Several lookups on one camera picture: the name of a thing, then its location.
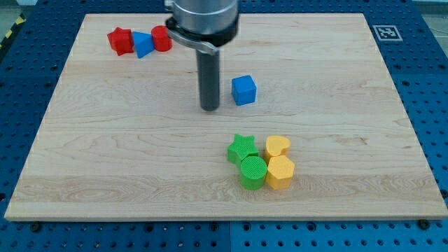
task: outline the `green star block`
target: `green star block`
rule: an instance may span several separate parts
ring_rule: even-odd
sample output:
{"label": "green star block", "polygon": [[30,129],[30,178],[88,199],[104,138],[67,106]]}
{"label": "green star block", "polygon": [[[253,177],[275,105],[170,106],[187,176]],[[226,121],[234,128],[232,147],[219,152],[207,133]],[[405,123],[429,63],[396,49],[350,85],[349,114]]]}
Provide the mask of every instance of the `green star block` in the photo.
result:
{"label": "green star block", "polygon": [[235,134],[233,143],[227,148],[227,160],[241,168],[242,160],[248,156],[258,157],[255,137]]}
{"label": "green star block", "polygon": [[261,157],[246,157],[241,163],[239,181],[247,190],[258,190],[265,183],[266,162]]}

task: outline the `blue cube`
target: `blue cube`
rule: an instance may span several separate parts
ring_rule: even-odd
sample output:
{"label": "blue cube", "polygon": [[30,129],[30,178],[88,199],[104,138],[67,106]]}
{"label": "blue cube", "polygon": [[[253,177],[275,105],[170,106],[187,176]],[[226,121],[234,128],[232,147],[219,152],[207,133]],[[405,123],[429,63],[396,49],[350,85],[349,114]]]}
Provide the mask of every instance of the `blue cube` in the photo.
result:
{"label": "blue cube", "polygon": [[237,106],[255,102],[257,86],[251,76],[242,76],[232,80],[232,96]]}
{"label": "blue cube", "polygon": [[132,38],[134,39],[134,47],[139,59],[154,51],[154,42],[151,34],[133,31]]}

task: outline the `metal cylinder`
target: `metal cylinder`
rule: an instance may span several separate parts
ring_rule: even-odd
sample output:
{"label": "metal cylinder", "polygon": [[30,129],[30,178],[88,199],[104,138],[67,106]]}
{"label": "metal cylinder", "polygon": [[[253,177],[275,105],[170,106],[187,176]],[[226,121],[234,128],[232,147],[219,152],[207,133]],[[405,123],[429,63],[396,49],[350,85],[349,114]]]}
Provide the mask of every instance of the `metal cylinder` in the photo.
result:
{"label": "metal cylinder", "polygon": [[169,8],[180,27],[203,35],[223,31],[238,16],[238,0],[173,0]]}
{"label": "metal cylinder", "polygon": [[211,56],[196,50],[199,99],[205,111],[219,107],[219,52]]}

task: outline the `toy block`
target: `toy block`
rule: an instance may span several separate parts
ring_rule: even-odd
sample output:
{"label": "toy block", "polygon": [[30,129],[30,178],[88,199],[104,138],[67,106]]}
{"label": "toy block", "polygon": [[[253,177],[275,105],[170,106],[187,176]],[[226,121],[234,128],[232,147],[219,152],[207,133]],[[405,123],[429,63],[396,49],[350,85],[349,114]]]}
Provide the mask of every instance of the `toy block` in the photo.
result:
{"label": "toy block", "polygon": [[251,76],[242,76],[232,80],[232,96],[237,106],[255,102],[257,86]]}
{"label": "toy block", "polygon": [[241,168],[243,159],[249,156],[258,157],[255,137],[235,134],[233,143],[227,148],[227,160],[236,164],[238,168]]}
{"label": "toy block", "polygon": [[272,157],[267,166],[266,183],[273,189],[288,188],[293,180],[295,165],[285,155]]}
{"label": "toy block", "polygon": [[112,50],[117,52],[118,56],[125,53],[133,53],[134,40],[130,29],[115,28],[115,31],[107,34]]}
{"label": "toy block", "polygon": [[132,38],[134,39],[134,47],[139,59],[154,51],[153,36],[151,34],[133,31]]}
{"label": "toy block", "polygon": [[266,162],[261,157],[246,157],[241,163],[239,181],[245,189],[258,190],[265,183]]}
{"label": "toy block", "polygon": [[272,157],[288,154],[291,141],[284,136],[268,136],[266,138],[266,149],[264,159],[269,164]]}
{"label": "toy block", "polygon": [[159,52],[166,52],[173,47],[172,40],[168,37],[167,27],[159,25],[151,30],[153,35],[154,47]]}

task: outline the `yellow heart block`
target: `yellow heart block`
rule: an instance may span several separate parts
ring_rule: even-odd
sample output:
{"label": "yellow heart block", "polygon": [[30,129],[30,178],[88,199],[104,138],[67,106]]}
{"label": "yellow heart block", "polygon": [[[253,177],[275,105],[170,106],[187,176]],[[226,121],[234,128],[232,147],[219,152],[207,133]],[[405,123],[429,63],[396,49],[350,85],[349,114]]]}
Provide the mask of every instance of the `yellow heart block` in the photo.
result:
{"label": "yellow heart block", "polygon": [[272,157],[267,166],[266,183],[273,189],[285,189],[291,185],[295,164],[285,155]]}
{"label": "yellow heart block", "polygon": [[288,154],[291,141],[284,136],[268,136],[266,138],[265,161],[269,164],[272,157]]}

